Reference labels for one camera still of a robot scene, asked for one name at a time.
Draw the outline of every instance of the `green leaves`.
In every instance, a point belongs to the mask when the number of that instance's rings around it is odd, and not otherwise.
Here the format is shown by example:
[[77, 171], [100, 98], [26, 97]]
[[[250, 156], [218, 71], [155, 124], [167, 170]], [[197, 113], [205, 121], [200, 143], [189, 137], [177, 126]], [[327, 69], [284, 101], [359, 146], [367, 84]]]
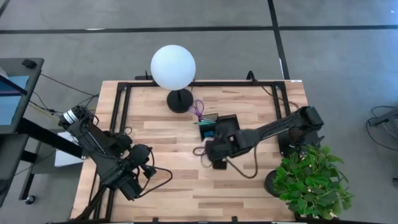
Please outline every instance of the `green leaves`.
[[334, 155], [328, 155], [327, 159], [328, 159], [328, 162], [340, 162], [340, 163], [344, 164], [344, 161], [342, 159], [340, 159], [339, 157], [334, 156]]
[[295, 184], [296, 188], [298, 188], [299, 190], [303, 190], [304, 189], [304, 183], [302, 181], [298, 181]]
[[316, 183], [314, 183], [313, 179], [311, 177], [307, 177], [305, 179], [305, 184], [307, 184], [308, 186], [315, 186]]
[[281, 194], [281, 195], [279, 196], [279, 199], [281, 199], [281, 200], [283, 200], [283, 201], [286, 201], [286, 200], [288, 200], [289, 198], [290, 198], [290, 193], [289, 193], [289, 192], [283, 193], [283, 194]]
[[320, 189], [319, 187], [314, 187], [312, 190], [316, 195], [323, 195], [324, 193], [326, 193], [324, 190]]
[[330, 152], [330, 148], [329, 148], [329, 146], [325, 146], [325, 147], [321, 148], [320, 151], [322, 153], [324, 153], [325, 155], [327, 155]]
[[288, 165], [288, 164], [290, 163], [290, 159], [288, 159], [288, 158], [283, 158], [283, 159], [282, 159], [282, 163], [285, 164], [285, 165]]
[[285, 176], [286, 170], [283, 167], [278, 167], [278, 168], [276, 168], [276, 174], [279, 176]]
[[301, 214], [305, 213], [305, 209], [307, 208], [307, 202], [303, 198], [298, 199], [298, 209], [300, 210]]
[[347, 210], [347, 209], [351, 208], [351, 199], [350, 198], [344, 199], [342, 201], [342, 204], [343, 204], [343, 209], [344, 210]]
[[331, 213], [338, 215], [351, 207], [354, 196], [341, 183], [348, 179], [334, 164], [343, 160], [330, 153], [328, 146], [307, 146], [300, 155], [293, 152], [282, 159], [274, 188], [282, 193], [279, 198], [287, 202], [289, 210], [332, 219]]
[[308, 202], [313, 202], [315, 198], [310, 194], [306, 194], [304, 195], [304, 199]]
[[335, 214], [335, 215], [341, 214], [340, 203], [339, 203], [339, 202], [334, 203], [333, 206], [331, 207], [331, 211], [332, 211], [333, 214]]

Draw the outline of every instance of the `concrete floor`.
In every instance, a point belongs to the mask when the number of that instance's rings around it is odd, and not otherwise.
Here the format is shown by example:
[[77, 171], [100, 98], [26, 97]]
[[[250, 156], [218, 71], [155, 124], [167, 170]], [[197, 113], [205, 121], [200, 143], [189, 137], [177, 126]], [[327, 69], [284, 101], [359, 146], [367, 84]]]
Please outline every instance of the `concrete floor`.
[[[280, 26], [398, 24], [398, 3], [393, 0], [274, 2]], [[0, 17], [2, 30], [271, 24], [267, 1], [260, 0], [11, 0]], [[391, 177], [398, 174], [398, 152], [375, 145], [365, 122], [370, 108], [398, 104], [398, 30], [282, 31], [281, 37], [291, 79], [303, 80], [309, 103], [325, 121], [323, 143], [345, 160], [340, 169], [356, 197], [341, 219], [396, 223], [398, 190]], [[282, 78], [273, 31], [0, 35], [0, 57], [43, 57], [44, 74], [98, 93], [103, 80], [143, 75], [153, 53], [167, 44], [191, 51], [197, 79], [240, 79], [248, 70], [261, 79]], [[44, 77], [36, 92], [60, 111], [86, 98]], [[39, 102], [35, 96], [32, 100]], [[34, 110], [25, 116], [56, 128], [54, 120]], [[385, 130], [371, 131], [379, 141], [398, 148]], [[21, 162], [20, 169], [26, 166]], [[79, 175], [80, 166], [38, 175], [31, 193], [39, 200], [31, 206], [17, 201], [24, 179], [18, 175], [0, 209], [0, 222], [65, 220]]]

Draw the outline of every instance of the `lamp base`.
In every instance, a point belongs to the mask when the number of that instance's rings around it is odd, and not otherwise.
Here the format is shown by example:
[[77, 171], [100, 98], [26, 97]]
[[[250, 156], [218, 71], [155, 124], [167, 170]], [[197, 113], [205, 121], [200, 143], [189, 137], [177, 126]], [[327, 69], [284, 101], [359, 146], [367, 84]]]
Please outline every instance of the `lamp base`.
[[193, 104], [192, 93], [186, 89], [171, 91], [167, 95], [167, 106], [174, 113], [185, 113]]

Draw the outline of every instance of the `wooden table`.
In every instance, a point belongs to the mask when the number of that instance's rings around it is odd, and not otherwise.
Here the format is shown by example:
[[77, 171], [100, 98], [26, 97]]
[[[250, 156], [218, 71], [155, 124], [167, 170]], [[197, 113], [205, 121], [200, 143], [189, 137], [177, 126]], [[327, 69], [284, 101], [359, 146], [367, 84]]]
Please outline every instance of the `wooden table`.
[[[285, 83], [289, 101], [299, 106], [307, 105], [303, 83]], [[105, 81], [101, 88], [96, 115], [98, 126], [103, 130], [109, 129], [117, 84], [117, 81]], [[206, 169], [200, 158], [192, 154], [192, 149], [201, 144], [199, 128], [193, 124], [197, 117], [189, 112], [171, 112], [166, 104], [168, 93], [160, 87], [133, 87], [126, 126], [132, 128], [130, 137], [134, 143], [153, 147], [155, 165], [170, 169], [174, 178], [135, 201], [127, 201], [120, 191], [116, 191], [111, 221], [151, 222], [153, 217], [159, 217], [163, 222], [230, 221], [232, 216], [238, 216], [239, 221], [294, 220], [294, 214], [285, 203], [269, 195], [263, 186], [266, 175], [282, 159], [277, 139], [266, 139], [258, 145], [259, 172], [254, 179], [245, 179], [231, 166], [227, 170]], [[237, 114], [241, 129], [258, 128], [276, 119], [272, 97], [259, 86], [194, 87], [192, 93], [194, 99], [204, 102], [205, 114]], [[232, 162], [249, 175], [254, 172], [253, 151], [232, 159]], [[72, 218], [87, 206], [94, 174], [95, 163], [87, 159], [83, 164]], [[167, 178], [166, 172], [158, 171], [149, 187]], [[105, 193], [100, 218], [105, 214], [107, 196]]]

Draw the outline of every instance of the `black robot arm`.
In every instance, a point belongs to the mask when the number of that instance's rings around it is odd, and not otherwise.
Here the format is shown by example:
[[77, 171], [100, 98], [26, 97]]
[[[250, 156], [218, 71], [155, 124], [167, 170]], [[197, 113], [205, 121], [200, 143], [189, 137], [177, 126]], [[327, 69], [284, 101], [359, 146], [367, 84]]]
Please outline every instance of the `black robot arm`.
[[[85, 153], [94, 160], [101, 184], [113, 190], [120, 189], [128, 200], [138, 198], [143, 191], [138, 182], [139, 169], [147, 179], [156, 173], [153, 167], [146, 165], [152, 148], [143, 144], [131, 147], [128, 135], [102, 131], [93, 124], [94, 119], [88, 109], [76, 106], [61, 116], [59, 126], [77, 138]], [[127, 157], [121, 158], [126, 150]]]
[[318, 131], [323, 121], [314, 107], [304, 106], [294, 113], [257, 129], [243, 129], [231, 135], [217, 133], [218, 137], [205, 143], [205, 152], [211, 162], [248, 153], [257, 144], [284, 131], [289, 131], [292, 142], [301, 141], [306, 134]]

